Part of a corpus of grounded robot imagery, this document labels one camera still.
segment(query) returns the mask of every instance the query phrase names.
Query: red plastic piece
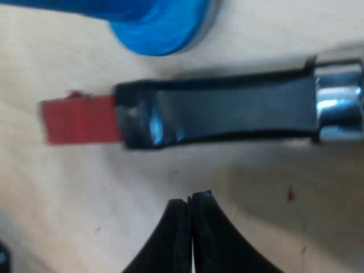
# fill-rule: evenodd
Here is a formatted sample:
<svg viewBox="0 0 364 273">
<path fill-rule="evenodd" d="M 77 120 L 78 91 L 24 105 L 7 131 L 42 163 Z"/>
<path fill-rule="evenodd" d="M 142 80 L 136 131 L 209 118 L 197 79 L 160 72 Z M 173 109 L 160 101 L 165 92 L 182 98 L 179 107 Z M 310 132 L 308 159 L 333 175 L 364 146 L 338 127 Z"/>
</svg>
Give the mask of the red plastic piece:
<svg viewBox="0 0 364 273">
<path fill-rule="evenodd" d="M 114 96 L 89 96 L 75 91 L 68 98 L 40 106 L 50 144 L 120 142 Z"/>
</svg>

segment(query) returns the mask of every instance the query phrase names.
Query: blue plastic cap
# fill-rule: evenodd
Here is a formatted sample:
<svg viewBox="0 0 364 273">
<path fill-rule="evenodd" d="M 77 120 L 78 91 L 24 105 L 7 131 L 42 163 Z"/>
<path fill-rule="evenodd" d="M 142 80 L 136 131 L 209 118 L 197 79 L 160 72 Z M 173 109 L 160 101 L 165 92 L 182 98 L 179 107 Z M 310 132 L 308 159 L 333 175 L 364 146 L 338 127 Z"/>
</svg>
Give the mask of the blue plastic cap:
<svg viewBox="0 0 364 273">
<path fill-rule="evenodd" d="M 111 21 L 111 28 L 130 50 L 163 56 L 189 46 L 207 20 L 211 0 L 155 0 L 136 22 Z"/>
</svg>

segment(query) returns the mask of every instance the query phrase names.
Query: red stain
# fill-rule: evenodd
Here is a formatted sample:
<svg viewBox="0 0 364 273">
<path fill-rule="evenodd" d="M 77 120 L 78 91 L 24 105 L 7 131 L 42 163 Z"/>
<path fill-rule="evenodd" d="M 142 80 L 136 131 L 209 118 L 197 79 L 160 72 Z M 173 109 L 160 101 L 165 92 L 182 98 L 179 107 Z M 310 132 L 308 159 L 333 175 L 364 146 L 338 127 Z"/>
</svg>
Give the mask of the red stain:
<svg viewBox="0 0 364 273">
<path fill-rule="evenodd" d="M 287 201 L 288 202 L 293 202 L 296 200 L 296 195 L 295 192 L 293 191 L 293 186 L 290 185 L 288 188 L 288 195 L 287 195 Z"/>
</svg>

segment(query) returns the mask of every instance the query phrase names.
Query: light wood surface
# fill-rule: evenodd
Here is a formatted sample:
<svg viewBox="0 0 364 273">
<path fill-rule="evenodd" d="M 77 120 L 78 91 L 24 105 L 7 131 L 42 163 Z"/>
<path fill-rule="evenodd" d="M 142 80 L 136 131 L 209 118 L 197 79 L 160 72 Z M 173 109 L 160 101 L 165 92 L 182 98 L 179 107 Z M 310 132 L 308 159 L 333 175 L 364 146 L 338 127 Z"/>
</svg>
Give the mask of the light wood surface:
<svg viewBox="0 0 364 273">
<path fill-rule="evenodd" d="M 0 5 L 0 238 L 14 272 L 121 272 L 167 200 L 207 189 L 285 272 L 363 272 L 364 146 L 50 147 L 37 111 L 70 89 L 105 94 L 118 82 L 356 42 L 363 8 L 359 0 L 225 0 L 197 47 L 156 58 L 125 50 L 101 20 Z"/>
</svg>

